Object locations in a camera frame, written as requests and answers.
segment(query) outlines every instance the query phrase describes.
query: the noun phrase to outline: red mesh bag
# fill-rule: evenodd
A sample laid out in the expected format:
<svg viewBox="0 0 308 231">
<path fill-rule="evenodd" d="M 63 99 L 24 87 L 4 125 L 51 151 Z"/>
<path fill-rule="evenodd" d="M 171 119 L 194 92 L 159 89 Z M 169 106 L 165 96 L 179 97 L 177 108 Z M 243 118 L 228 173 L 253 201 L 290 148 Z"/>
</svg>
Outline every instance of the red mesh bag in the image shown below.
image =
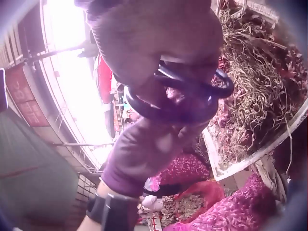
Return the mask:
<svg viewBox="0 0 308 231">
<path fill-rule="evenodd" d="M 253 174 L 242 189 L 217 202 L 189 224 L 176 223 L 164 231 L 258 231 L 275 213 L 274 195 L 261 178 Z"/>
</svg>

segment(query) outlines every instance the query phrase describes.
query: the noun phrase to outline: white cloth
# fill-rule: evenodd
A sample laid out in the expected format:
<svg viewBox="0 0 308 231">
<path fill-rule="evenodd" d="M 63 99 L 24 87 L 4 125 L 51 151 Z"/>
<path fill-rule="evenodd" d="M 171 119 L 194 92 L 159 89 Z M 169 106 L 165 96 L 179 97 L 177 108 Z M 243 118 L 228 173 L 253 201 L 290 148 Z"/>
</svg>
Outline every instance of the white cloth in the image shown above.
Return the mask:
<svg viewBox="0 0 308 231">
<path fill-rule="evenodd" d="M 160 211 L 163 209 L 163 199 L 157 199 L 156 196 L 148 195 L 141 202 L 141 205 L 152 211 Z"/>
</svg>

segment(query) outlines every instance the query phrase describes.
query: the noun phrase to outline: dried root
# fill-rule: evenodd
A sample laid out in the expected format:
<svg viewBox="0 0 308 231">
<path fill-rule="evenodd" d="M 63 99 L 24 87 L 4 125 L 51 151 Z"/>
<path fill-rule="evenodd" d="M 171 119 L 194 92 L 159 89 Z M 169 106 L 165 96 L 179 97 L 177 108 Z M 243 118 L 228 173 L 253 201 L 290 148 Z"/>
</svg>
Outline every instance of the dried root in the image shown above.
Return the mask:
<svg viewBox="0 0 308 231">
<path fill-rule="evenodd" d="M 286 125 L 307 98 L 307 70 L 295 47 L 278 44 L 260 16 L 241 7 L 223 6 L 224 71 L 235 83 L 214 119 L 223 162 L 239 162 Z"/>
</svg>

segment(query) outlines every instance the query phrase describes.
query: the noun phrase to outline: red sign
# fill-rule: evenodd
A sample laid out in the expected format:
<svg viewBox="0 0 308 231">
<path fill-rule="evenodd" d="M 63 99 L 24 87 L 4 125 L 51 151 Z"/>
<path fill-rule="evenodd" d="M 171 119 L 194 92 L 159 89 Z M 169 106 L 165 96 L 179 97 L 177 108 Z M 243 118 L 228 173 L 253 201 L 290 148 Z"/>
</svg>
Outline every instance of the red sign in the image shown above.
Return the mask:
<svg viewBox="0 0 308 231">
<path fill-rule="evenodd" d="M 21 114 L 31 127 L 49 126 L 23 72 L 23 64 L 6 71 L 6 85 Z"/>
</svg>

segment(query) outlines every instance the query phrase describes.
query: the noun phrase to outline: metal pole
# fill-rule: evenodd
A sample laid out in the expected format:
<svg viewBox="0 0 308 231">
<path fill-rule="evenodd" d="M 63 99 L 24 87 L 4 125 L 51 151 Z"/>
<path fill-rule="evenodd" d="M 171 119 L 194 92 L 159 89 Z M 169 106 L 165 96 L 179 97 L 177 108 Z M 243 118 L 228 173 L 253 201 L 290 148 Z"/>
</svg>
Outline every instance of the metal pole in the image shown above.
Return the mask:
<svg viewBox="0 0 308 231">
<path fill-rule="evenodd" d="M 66 144 L 51 144 L 55 147 L 88 147 L 88 146 L 94 146 L 94 147 L 104 147 L 107 145 L 114 145 L 114 143 L 107 143 L 107 144 L 75 144 L 75 143 L 66 143 Z"/>
</svg>

